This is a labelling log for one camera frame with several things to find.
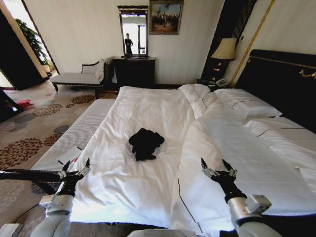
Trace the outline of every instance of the cable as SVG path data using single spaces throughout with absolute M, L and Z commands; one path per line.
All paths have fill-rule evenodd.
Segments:
M 39 204 L 36 204 L 34 206 L 32 206 L 31 208 L 29 208 L 28 210 L 26 210 L 25 212 L 23 212 L 17 219 L 15 219 L 14 223 L 16 223 L 24 214 L 26 214 L 28 211 L 32 210 L 34 207 L 38 206 Z

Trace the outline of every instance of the black cloth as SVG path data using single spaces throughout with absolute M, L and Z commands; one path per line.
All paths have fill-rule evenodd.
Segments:
M 125 45 L 126 45 L 126 53 L 132 53 L 131 45 L 133 42 L 130 39 L 125 39 Z
M 155 159 L 156 157 L 152 155 L 152 153 L 156 147 L 160 147 L 164 142 L 164 138 L 157 132 L 141 128 L 136 134 L 131 136 L 128 141 L 133 146 L 132 152 L 136 153 L 136 160 L 139 161 Z

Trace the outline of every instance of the red object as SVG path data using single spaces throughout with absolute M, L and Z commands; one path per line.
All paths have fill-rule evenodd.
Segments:
M 31 105 L 30 101 L 31 101 L 30 99 L 18 100 L 18 101 L 16 101 L 16 103 L 17 103 L 20 107 L 25 108 L 25 107 L 28 107 L 28 106 Z

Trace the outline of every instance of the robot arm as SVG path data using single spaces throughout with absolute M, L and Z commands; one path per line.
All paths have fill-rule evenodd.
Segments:
M 67 172 L 68 162 L 59 172 L 63 185 L 55 195 L 44 196 L 40 205 L 46 208 L 46 218 L 35 227 L 31 237 L 66 237 L 70 231 L 70 214 L 75 197 L 75 187 L 90 171 L 90 160 L 88 159 L 85 168 L 81 171 Z
M 240 237 L 280 237 L 278 232 L 264 224 L 261 215 L 272 205 L 270 201 L 264 195 L 247 197 L 234 183 L 237 170 L 234 170 L 226 161 L 222 161 L 228 172 L 208 168 L 201 158 L 202 172 L 222 187 L 238 235 Z

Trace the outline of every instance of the mirror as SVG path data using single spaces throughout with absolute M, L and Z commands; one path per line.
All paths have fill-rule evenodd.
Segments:
M 118 6 L 125 56 L 147 56 L 148 6 Z

